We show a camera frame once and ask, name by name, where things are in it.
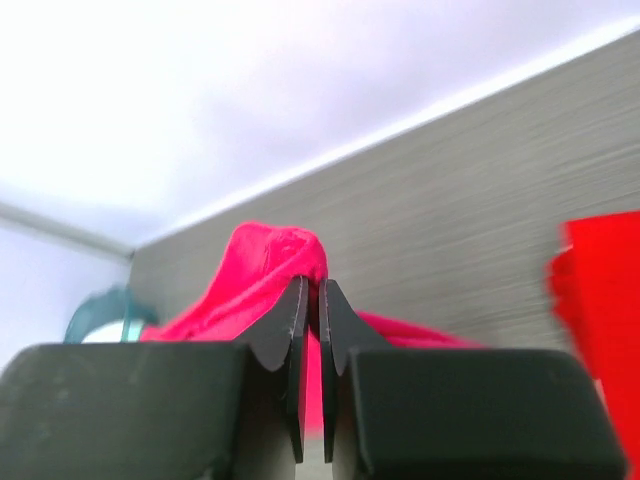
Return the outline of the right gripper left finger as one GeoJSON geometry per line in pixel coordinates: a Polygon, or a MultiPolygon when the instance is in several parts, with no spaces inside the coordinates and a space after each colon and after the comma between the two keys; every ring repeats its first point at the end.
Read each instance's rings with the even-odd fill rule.
{"type": "Polygon", "coordinates": [[[43,344],[1,376],[5,479],[291,479],[309,285],[236,339],[43,344]]]}

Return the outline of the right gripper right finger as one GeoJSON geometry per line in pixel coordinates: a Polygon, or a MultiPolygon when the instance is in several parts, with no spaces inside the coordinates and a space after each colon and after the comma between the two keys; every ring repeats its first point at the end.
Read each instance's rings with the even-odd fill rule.
{"type": "Polygon", "coordinates": [[[324,457],[337,479],[623,479],[594,383],[544,349],[393,346],[319,290],[324,457]]]}

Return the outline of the pink t shirt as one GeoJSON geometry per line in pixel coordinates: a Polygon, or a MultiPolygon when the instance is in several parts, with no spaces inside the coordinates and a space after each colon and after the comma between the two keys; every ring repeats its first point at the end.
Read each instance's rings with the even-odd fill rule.
{"type": "MultiPolygon", "coordinates": [[[[256,222],[232,233],[218,271],[199,302],[161,327],[147,327],[140,341],[233,340],[277,302],[295,276],[310,280],[312,295],[328,278],[324,247],[311,231],[256,222]]],[[[427,327],[359,311],[359,317],[398,347],[470,348],[480,345],[427,327]]],[[[305,433],[320,436],[323,428],[319,340],[309,336],[305,433]]]]}

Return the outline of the white crumpled t shirt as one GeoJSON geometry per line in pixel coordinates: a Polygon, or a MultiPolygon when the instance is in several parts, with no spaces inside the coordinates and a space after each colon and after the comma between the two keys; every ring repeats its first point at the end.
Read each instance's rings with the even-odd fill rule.
{"type": "Polygon", "coordinates": [[[125,338],[123,333],[124,322],[114,321],[89,332],[82,343],[119,343],[125,338]]]}

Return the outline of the teal plastic basket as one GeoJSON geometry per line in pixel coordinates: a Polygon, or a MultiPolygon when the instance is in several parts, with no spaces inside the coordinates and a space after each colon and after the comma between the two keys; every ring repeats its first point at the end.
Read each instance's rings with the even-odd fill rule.
{"type": "Polygon", "coordinates": [[[159,324],[153,307],[139,301],[129,286],[115,285],[90,295],[72,315],[64,343],[88,343],[89,337],[107,330],[110,341],[138,341],[145,327],[159,324]]]}

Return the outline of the red folded t shirt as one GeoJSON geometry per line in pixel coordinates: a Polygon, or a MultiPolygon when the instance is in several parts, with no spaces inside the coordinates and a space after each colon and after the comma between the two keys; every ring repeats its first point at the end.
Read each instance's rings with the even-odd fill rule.
{"type": "Polygon", "coordinates": [[[564,249],[548,264],[554,314],[604,399],[632,479],[639,477],[639,213],[563,226],[564,249]]]}

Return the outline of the left aluminium frame post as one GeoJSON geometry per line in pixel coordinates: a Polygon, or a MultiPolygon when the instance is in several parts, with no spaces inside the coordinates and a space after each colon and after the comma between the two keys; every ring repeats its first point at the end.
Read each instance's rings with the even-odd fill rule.
{"type": "Polygon", "coordinates": [[[121,259],[131,260],[135,254],[132,246],[6,202],[1,202],[1,219],[14,226],[121,259]]]}

